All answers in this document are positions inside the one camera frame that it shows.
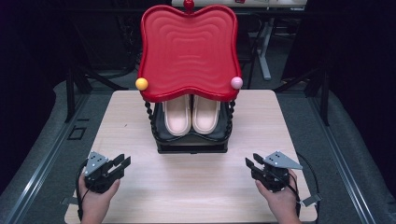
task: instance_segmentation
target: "shoe insole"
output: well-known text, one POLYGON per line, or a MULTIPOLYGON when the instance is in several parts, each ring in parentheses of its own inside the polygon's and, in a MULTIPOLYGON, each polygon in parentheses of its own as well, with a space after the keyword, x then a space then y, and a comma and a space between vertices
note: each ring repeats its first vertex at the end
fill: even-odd
POLYGON ((184 133, 188 128, 188 108, 185 96, 177 97, 166 102, 167 124, 170 133, 184 133))
POLYGON ((218 121, 218 102, 197 97, 195 105, 195 127, 201 131, 213 131, 218 121))

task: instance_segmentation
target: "shoe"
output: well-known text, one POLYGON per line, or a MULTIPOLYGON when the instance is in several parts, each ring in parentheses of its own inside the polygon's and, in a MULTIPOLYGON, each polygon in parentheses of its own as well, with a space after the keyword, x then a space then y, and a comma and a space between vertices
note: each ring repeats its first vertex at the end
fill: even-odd
POLYGON ((191 128, 190 96, 182 95, 170 101, 163 102, 165 126, 174 136, 182 136, 191 128))
POLYGON ((192 128, 201 134, 209 134, 218 125, 220 102, 194 96, 192 128))

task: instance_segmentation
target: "human hand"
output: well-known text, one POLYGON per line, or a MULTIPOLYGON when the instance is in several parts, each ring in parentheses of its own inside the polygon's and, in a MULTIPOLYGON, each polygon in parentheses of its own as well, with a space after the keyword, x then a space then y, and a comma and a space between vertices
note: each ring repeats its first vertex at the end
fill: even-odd
POLYGON ((110 206, 110 201, 116 194, 119 186, 120 180, 117 179, 106 192, 102 194, 95 193, 85 187, 84 175, 81 175, 78 179, 79 194, 81 195, 81 198, 83 198, 83 215, 81 223, 102 223, 105 219, 108 207, 110 206))
MULTIPOLYGON (((297 181, 297 175, 292 170, 289 170, 289 173, 297 181)), ((290 177, 290 185, 296 189, 294 179, 290 177)), ((260 180, 256 180, 256 186, 260 194, 267 200, 268 206, 279 224, 301 223, 296 213, 296 196, 290 188, 285 187, 283 190, 273 193, 260 180)))

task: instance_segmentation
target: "desk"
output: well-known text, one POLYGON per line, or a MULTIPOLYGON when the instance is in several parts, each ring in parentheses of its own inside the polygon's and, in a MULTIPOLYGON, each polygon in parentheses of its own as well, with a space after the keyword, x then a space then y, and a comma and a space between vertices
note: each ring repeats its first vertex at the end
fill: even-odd
MULTIPOLYGON (((257 191, 245 157, 280 150, 297 156, 272 91, 240 91, 227 153, 159 154, 139 91, 114 92, 92 146, 109 158, 131 156, 108 223, 275 222, 257 191)), ((309 196, 302 171, 300 196, 309 196)), ((78 207, 69 205, 64 220, 77 223, 78 207)), ((303 207, 300 219, 313 221, 315 207, 303 207)))
MULTIPOLYGON (((246 0, 244 4, 234 0, 194 0, 196 7, 221 4, 226 7, 305 7, 307 0, 246 0)), ((183 7, 184 0, 173 0, 172 6, 183 7)))
MULTIPOLYGON (((277 8, 303 8, 306 5, 307 0, 246 0, 244 4, 235 3, 234 0, 194 0, 194 5, 196 7, 206 7, 212 4, 221 4, 226 7, 245 7, 245 8, 263 8, 266 10, 270 7, 277 8)), ((173 0, 173 7, 183 7, 184 0, 173 0)), ((270 36, 273 29, 274 19, 270 19, 265 23, 264 30, 262 32, 262 48, 258 50, 260 66, 262 68, 262 76, 264 80, 271 80, 270 70, 268 68, 268 63, 265 60, 265 53, 268 48, 268 43, 270 41, 270 36)))

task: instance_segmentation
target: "wavy red surface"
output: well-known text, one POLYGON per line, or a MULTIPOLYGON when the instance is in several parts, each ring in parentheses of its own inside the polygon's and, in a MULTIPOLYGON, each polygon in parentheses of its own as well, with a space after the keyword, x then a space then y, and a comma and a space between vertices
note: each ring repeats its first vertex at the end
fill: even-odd
POLYGON ((237 20, 232 10, 212 5, 187 14, 155 6, 142 17, 143 55, 138 77, 148 81, 144 100, 159 103, 183 94, 231 101, 241 77, 236 56, 237 20))

